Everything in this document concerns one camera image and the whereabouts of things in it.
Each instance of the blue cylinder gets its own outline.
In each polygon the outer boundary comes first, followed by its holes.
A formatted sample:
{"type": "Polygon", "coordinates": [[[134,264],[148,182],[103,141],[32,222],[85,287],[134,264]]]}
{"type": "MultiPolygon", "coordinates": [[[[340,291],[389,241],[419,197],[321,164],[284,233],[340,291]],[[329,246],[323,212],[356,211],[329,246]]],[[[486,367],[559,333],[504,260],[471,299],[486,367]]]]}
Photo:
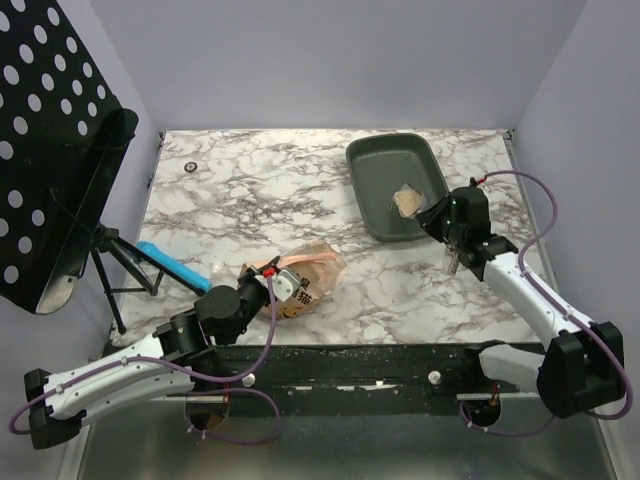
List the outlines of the blue cylinder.
{"type": "Polygon", "coordinates": [[[153,258],[156,262],[162,264],[167,269],[182,278],[185,282],[193,285],[195,288],[208,292],[213,287],[213,284],[199,273],[194,272],[186,265],[178,262],[174,258],[171,258],[166,253],[162,252],[151,242],[138,242],[136,245],[140,250],[153,258]]]}

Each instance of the paper bag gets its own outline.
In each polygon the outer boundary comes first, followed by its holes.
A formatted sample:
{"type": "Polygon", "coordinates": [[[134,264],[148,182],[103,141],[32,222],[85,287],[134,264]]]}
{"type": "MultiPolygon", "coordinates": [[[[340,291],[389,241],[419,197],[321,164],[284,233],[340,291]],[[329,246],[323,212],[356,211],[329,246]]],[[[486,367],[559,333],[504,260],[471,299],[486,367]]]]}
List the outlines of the paper bag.
{"type": "MultiPolygon", "coordinates": [[[[242,265],[240,275],[249,266],[260,268],[268,262],[247,262],[242,265]]],[[[344,276],[347,264],[331,245],[316,240],[282,255],[278,267],[288,267],[300,277],[300,288],[289,300],[277,304],[278,318],[294,318],[313,310],[322,297],[331,293],[344,276]]]]}

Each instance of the wall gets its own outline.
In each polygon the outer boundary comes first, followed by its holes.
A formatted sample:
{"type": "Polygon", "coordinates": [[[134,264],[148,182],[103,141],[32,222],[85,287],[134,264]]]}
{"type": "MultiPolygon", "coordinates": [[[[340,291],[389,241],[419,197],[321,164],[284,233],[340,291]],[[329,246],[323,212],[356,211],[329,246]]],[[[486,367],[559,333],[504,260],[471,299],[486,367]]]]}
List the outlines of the wall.
{"type": "MultiPolygon", "coordinates": [[[[65,13],[91,52],[123,106],[140,116],[137,137],[131,143],[103,222],[135,237],[147,197],[146,184],[155,170],[158,129],[146,113],[124,67],[86,0],[60,0],[65,13]]],[[[121,270],[109,268],[113,283],[122,283],[121,270]]],[[[93,268],[87,272],[70,302],[59,312],[38,317],[0,298],[0,418],[5,425],[25,402],[22,376],[37,367],[63,371],[97,358],[111,322],[106,298],[93,268]]],[[[0,429],[0,477],[3,479],[55,479],[64,447],[33,451],[28,437],[14,437],[0,429]]]]}
{"type": "Polygon", "coordinates": [[[162,129],[513,127],[586,0],[90,0],[162,129]]]}
{"type": "MultiPolygon", "coordinates": [[[[558,197],[548,250],[566,298],[625,336],[640,389],[640,3],[590,0],[519,123],[520,166],[558,197]]],[[[531,188],[541,224],[548,201],[531,188]]],[[[640,452],[640,405],[620,421],[623,445],[640,452]]],[[[640,457],[634,456],[640,473],[640,457]]]]}

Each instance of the marble table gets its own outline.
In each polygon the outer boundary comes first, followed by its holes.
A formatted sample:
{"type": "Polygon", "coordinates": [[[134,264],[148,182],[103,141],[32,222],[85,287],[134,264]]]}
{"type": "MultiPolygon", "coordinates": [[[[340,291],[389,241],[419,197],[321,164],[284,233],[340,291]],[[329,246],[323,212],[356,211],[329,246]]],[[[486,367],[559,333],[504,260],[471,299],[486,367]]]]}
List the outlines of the marble table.
{"type": "MultiPolygon", "coordinates": [[[[510,168],[500,132],[413,130],[431,145],[450,188],[470,176],[510,168]]],[[[447,273],[441,244],[424,238],[383,244],[366,232],[345,160],[363,130],[237,130],[169,132],[161,153],[140,240],[211,278],[235,284],[243,262],[268,259],[305,241],[336,246],[348,267],[316,309],[281,320],[276,344],[533,341],[506,302],[461,268],[447,273]],[[197,170],[184,166],[195,162],[197,170]]],[[[488,182],[494,231],[521,246],[531,235],[514,178],[488,182]]],[[[541,273],[538,253],[528,257],[541,273]]],[[[126,294],[124,346],[180,311],[195,295],[170,278],[159,295],[126,294]]],[[[268,318],[258,316],[240,344],[262,344],[268,318]]]]}

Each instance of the green tray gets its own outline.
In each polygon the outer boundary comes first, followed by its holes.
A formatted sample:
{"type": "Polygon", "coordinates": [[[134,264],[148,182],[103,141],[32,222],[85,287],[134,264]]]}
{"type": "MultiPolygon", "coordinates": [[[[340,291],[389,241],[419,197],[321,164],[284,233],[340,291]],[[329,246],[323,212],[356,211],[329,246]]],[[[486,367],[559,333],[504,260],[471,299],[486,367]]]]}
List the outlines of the green tray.
{"type": "Polygon", "coordinates": [[[362,138],[347,147],[351,183],[367,232],[380,242],[424,238],[417,221],[400,216],[393,194],[405,183],[430,205],[449,192],[427,141],[412,133],[362,138]]]}

